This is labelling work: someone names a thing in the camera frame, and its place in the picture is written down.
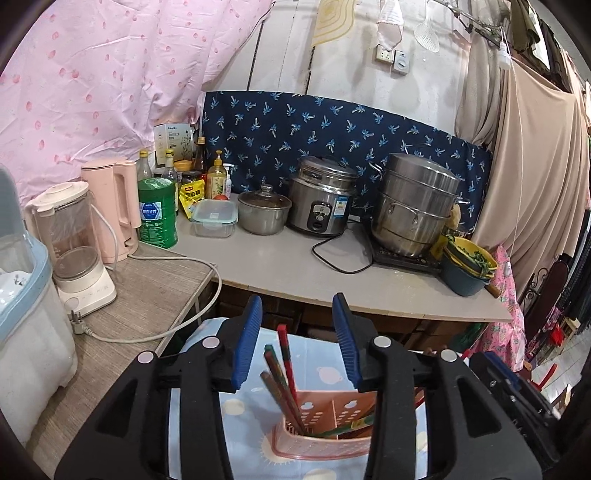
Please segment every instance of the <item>slotted spoon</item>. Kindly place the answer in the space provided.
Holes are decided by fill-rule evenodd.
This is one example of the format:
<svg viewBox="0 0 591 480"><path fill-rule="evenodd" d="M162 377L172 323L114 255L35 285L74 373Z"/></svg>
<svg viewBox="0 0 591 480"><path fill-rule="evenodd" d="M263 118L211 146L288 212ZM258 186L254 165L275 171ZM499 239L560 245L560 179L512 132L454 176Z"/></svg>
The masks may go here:
<svg viewBox="0 0 591 480"><path fill-rule="evenodd" d="M429 16L428 0L425 0L425 20L414 29L414 36L417 41L428 51L437 53L439 51L439 39L433 30L431 16Z"/></svg>

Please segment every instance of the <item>glass bottle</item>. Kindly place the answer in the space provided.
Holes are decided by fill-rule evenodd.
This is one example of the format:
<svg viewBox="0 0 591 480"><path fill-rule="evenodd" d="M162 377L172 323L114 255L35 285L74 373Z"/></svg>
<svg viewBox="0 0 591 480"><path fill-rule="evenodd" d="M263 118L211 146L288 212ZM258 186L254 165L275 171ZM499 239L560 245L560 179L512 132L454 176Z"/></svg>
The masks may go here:
<svg viewBox="0 0 591 480"><path fill-rule="evenodd" d="M178 213L178 173L174 168L174 150L166 150L166 166L162 172L162 178L169 179L174 182L174 208Z"/></svg>
<svg viewBox="0 0 591 480"><path fill-rule="evenodd" d="M193 159L193 168L191 170L197 170L202 173L207 171L205 167L205 137L199 137L197 139L197 150L195 151L195 158Z"/></svg>
<svg viewBox="0 0 591 480"><path fill-rule="evenodd" d="M139 151L136 169L138 171L138 181L152 178L152 170L150 170L150 164L148 163L148 151L145 148Z"/></svg>

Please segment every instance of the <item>white box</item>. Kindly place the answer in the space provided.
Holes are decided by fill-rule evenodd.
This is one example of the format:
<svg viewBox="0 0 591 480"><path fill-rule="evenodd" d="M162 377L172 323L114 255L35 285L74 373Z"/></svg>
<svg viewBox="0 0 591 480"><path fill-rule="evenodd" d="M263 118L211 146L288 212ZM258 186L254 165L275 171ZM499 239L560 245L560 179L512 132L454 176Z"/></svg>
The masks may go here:
<svg viewBox="0 0 591 480"><path fill-rule="evenodd" d="M174 150L174 161L193 158L193 129L189 124L162 124L154 127L156 166L164 167L166 150Z"/></svg>

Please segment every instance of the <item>yellow bowl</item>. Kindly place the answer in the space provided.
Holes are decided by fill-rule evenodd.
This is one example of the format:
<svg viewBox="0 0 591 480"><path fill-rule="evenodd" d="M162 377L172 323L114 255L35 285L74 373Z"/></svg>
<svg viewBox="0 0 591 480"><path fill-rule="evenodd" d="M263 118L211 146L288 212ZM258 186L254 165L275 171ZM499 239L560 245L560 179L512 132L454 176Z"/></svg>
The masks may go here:
<svg viewBox="0 0 591 480"><path fill-rule="evenodd" d="M499 264L496 262L492 255L484 250L483 248L476 245L474 242L470 242L466 238L462 238L459 236L455 236L453 238L453 242L448 242L446 248L464 265L467 265L473 270L479 269L479 265L471 259L470 255L473 255L475 252L480 252L484 258L486 258L489 270L496 270L499 267Z"/></svg>
<svg viewBox="0 0 591 480"><path fill-rule="evenodd" d="M470 268L468 265L462 263L459 259L457 259L447 248L443 249L443 254L447 258L449 258L452 261L452 263L456 264L458 267L460 267L462 270L465 270L473 277L480 278L482 280L488 280L495 276L494 271L489 272L487 275L484 276L480 275L476 270Z"/></svg>

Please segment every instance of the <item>pink floral cloth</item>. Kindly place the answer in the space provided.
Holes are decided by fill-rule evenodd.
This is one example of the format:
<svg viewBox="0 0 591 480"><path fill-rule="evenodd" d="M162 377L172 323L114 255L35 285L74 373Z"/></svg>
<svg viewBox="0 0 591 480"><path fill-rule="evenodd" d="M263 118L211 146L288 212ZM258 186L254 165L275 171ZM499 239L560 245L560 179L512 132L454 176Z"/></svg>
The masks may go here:
<svg viewBox="0 0 591 480"><path fill-rule="evenodd" d="M56 0L0 72L0 163L21 203L87 160L154 142L199 114L271 0Z"/></svg>
<svg viewBox="0 0 591 480"><path fill-rule="evenodd" d="M505 276L509 256L503 246L493 254L499 264L491 283L501 291L499 300L513 317L511 323L491 323L472 349L475 352L495 352L509 368L517 372L523 368L525 354L525 329L523 312L517 303L515 281L511 269Z"/></svg>

